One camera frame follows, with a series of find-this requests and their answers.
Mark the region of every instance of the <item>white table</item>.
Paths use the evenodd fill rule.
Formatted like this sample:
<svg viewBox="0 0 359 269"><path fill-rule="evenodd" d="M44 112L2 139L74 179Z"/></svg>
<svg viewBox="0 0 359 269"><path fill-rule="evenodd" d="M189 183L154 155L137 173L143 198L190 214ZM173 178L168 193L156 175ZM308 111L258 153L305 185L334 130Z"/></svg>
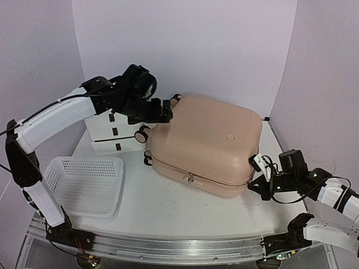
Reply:
<svg viewBox="0 0 359 269"><path fill-rule="evenodd" d="M268 122L263 122L260 152L280 166L282 151ZM73 156L95 156L87 131ZM111 156L125 163L122 200L111 219L71 216L78 229L136 238L240 238L286 232L288 223L306 212L303 202L280 205L262 201L249 190L226 199L191 188L144 165L142 151ZM294 201L299 195L292 192L276 197Z"/></svg>

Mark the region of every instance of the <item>robotic arm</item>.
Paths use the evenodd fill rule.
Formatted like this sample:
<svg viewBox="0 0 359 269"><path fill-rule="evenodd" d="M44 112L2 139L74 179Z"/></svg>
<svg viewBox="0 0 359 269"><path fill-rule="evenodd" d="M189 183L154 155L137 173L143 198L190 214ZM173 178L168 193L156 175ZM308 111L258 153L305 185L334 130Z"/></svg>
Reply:
<svg viewBox="0 0 359 269"><path fill-rule="evenodd" d="M36 148L68 126L109 109L128 116L128 123L167 123L172 118L169 100L149 98L157 82L148 70L134 64L122 76L107 80L95 77L62 99L18 123L7 125L6 154L13 179L33 207L50 226L51 241L84 250L92 248L94 234L72 228L70 219L43 183Z"/></svg>
<svg viewBox="0 0 359 269"><path fill-rule="evenodd" d="M262 200L275 199L278 192L297 191L302 198L290 202L295 203L306 197L324 203L355 224L359 223L359 194L344 186L339 177L316 168L308 171L300 150L290 150L279 155L281 172L278 172L270 158L260 154L252 156L249 161L256 171L263 175L248 184L248 188L259 195ZM359 256L358 229L342 227L315 218L310 214L299 214L288 225L285 234L264 237L263 245L267 257L288 258L301 248L308 247L312 240L345 248Z"/></svg>

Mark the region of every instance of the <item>pink suitcase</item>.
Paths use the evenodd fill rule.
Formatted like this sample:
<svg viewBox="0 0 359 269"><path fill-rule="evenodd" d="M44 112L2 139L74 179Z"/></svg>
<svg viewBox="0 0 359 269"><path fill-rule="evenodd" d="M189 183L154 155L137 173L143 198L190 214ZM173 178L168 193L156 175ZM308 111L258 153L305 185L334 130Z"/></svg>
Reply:
<svg viewBox="0 0 359 269"><path fill-rule="evenodd" d="M234 197L253 178L248 159L258 153L261 130L260 117L250 109L187 95L173 108L170 123L150 130L145 156L166 177Z"/></svg>

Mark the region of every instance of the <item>white wall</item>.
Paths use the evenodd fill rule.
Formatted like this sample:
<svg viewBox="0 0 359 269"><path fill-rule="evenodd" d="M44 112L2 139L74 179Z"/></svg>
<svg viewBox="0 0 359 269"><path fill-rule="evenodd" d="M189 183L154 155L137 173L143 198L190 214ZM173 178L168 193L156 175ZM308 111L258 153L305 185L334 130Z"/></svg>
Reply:
<svg viewBox="0 0 359 269"><path fill-rule="evenodd" d="M296 0L75 0L86 79L142 64L158 95L198 92L270 114Z"/></svg>
<svg viewBox="0 0 359 269"><path fill-rule="evenodd" d="M359 3L298 1L288 62L271 122L286 150L300 149L309 168L349 178L359 191ZM311 203L313 213L352 225ZM335 248L341 268L356 254Z"/></svg>
<svg viewBox="0 0 359 269"><path fill-rule="evenodd" d="M84 81L71 0L0 1L0 131L68 94ZM69 155L84 130L78 124L36 151L44 170ZM6 164L5 136L0 163ZM11 175L0 169L0 262L13 268L34 211Z"/></svg>

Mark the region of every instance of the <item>perforated basket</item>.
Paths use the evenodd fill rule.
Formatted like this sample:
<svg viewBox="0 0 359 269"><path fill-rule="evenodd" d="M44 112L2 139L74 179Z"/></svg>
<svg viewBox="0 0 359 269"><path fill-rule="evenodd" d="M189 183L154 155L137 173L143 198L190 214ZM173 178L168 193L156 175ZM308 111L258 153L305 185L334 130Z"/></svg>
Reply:
<svg viewBox="0 0 359 269"><path fill-rule="evenodd" d="M110 217L120 199L123 161L116 157L57 157L44 181L69 215Z"/></svg>

